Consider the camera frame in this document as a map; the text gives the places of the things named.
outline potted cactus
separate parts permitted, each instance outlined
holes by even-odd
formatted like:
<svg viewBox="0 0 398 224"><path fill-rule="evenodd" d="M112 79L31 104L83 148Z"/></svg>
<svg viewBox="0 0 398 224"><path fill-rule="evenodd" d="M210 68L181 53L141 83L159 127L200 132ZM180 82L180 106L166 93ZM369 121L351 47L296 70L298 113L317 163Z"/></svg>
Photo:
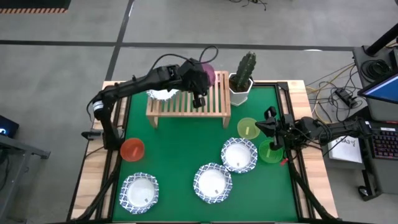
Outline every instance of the potted cactus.
<svg viewBox="0 0 398 224"><path fill-rule="evenodd" d="M248 99L253 86L253 80L250 78L255 65L256 54L248 52L240 61L238 71L229 74L229 95L233 106L239 106Z"/></svg>

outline cactus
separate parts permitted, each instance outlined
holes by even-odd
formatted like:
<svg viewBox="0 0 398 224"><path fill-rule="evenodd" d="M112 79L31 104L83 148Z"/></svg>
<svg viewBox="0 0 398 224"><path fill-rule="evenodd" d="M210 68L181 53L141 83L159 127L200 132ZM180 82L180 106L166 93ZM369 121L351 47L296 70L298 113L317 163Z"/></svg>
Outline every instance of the cactus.
<svg viewBox="0 0 398 224"><path fill-rule="evenodd" d="M248 52L240 61L236 75L231 78L237 91L247 91L248 80L256 65L256 54Z"/></svg>

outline green mat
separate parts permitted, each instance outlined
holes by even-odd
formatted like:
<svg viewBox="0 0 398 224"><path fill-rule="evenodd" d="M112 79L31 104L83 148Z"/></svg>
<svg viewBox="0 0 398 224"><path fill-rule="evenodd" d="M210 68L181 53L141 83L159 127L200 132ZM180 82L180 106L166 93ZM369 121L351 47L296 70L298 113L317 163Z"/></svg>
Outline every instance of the green mat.
<svg viewBox="0 0 398 224"><path fill-rule="evenodd" d="M154 129L146 118L146 105L145 93L133 96L126 136L141 139L146 151L140 161L121 164L114 222L297 221L288 165L259 159L246 174L232 172L232 191L221 203L209 205L193 191L193 177L200 166L222 164L221 147L230 137L239 137L241 118L264 120L268 107L277 108L274 87L253 88L247 102L232 106L227 129L221 118L159 118L159 127ZM251 141L258 148L265 139L261 133ZM141 215L132 215L119 204L121 185L135 172L153 175L159 183L158 203Z"/></svg>

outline wooden rack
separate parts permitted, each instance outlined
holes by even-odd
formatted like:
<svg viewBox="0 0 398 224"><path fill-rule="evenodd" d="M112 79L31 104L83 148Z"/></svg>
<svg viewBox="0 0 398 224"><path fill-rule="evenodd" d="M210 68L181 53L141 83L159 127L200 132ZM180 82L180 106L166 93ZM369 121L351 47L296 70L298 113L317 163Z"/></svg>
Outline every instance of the wooden rack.
<svg viewBox="0 0 398 224"><path fill-rule="evenodd" d="M231 118L229 100L229 81L227 71L216 71L215 85L209 88L205 96L206 105L192 107L192 93L178 92L169 101L153 100L148 97L146 115L150 124L157 128L159 117L222 118L223 127L227 128Z"/></svg>

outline patterned bowl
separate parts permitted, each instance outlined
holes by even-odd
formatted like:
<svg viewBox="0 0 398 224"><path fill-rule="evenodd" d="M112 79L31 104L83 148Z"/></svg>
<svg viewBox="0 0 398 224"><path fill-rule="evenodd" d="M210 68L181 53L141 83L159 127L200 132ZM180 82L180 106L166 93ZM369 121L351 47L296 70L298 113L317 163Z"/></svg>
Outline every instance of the patterned bowl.
<svg viewBox="0 0 398 224"><path fill-rule="evenodd" d="M220 203L232 189L232 178L226 167L211 162L199 168L193 179L195 193L206 203Z"/></svg>
<svg viewBox="0 0 398 224"><path fill-rule="evenodd" d="M221 159L231 172L249 172L257 163L257 147L247 139L230 138L221 149Z"/></svg>
<svg viewBox="0 0 398 224"><path fill-rule="evenodd" d="M159 185L154 176L143 172L135 173L124 180L120 195L120 205L133 215L148 211L159 198Z"/></svg>

